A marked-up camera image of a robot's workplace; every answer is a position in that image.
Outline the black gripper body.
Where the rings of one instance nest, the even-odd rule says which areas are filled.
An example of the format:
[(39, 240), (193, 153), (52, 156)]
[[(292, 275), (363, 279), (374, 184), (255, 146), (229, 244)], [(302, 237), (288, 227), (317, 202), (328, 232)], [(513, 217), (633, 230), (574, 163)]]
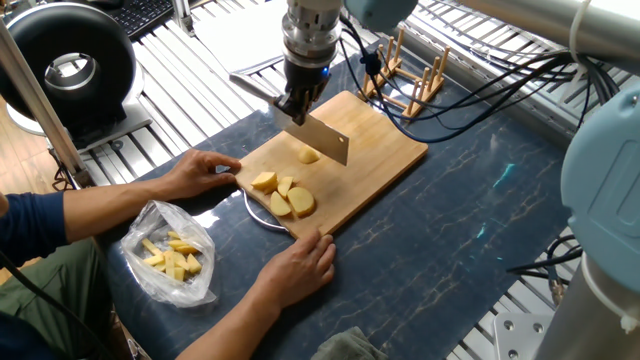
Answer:
[(317, 101), (330, 79), (331, 57), (309, 58), (284, 53), (285, 94), (293, 101)]

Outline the person's left hand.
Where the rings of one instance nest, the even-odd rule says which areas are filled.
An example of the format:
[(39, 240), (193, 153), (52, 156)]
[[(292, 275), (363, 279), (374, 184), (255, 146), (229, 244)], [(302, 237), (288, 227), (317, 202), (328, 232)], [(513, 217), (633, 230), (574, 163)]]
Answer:
[(240, 160), (217, 152), (188, 150), (161, 177), (166, 200), (191, 198), (212, 188), (235, 182)]

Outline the person's right hand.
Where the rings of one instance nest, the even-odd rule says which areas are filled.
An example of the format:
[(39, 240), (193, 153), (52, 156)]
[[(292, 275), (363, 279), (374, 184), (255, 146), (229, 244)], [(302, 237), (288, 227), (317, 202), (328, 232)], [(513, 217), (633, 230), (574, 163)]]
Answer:
[(261, 270), (253, 288), (262, 299), (282, 310), (333, 279), (336, 252), (334, 238), (316, 231), (275, 255)]

